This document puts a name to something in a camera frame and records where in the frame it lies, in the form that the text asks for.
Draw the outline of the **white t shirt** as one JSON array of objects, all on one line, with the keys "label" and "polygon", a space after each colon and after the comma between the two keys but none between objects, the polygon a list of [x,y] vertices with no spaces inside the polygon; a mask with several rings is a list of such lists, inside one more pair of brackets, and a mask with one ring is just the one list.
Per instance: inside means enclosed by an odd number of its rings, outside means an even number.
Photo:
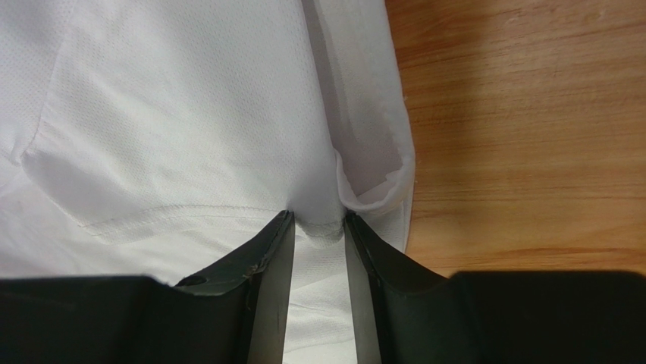
[{"label": "white t shirt", "polygon": [[296,217],[285,363],[355,363],[343,217],[406,248],[383,1],[3,1],[1,275],[176,283]]}]

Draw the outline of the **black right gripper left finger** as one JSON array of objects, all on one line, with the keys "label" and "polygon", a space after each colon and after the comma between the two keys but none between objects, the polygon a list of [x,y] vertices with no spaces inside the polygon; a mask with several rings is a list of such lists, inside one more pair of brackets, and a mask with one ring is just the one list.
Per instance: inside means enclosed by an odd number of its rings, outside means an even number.
[{"label": "black right gripper left finger", "polygon": [[183,363],[281,363],[295,218],[279,212],[253,238],[176,284],[191,297]]}]

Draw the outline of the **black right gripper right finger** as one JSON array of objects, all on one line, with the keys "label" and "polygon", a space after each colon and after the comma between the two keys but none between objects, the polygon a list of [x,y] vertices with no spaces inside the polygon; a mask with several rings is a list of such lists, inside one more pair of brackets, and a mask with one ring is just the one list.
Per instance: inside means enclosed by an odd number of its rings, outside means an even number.
[{"label": "black right gripper right finger", "polygon": [[359,363],[430,363],[429,292],[446,282],[382,239],[355,212],[344,219]]}]

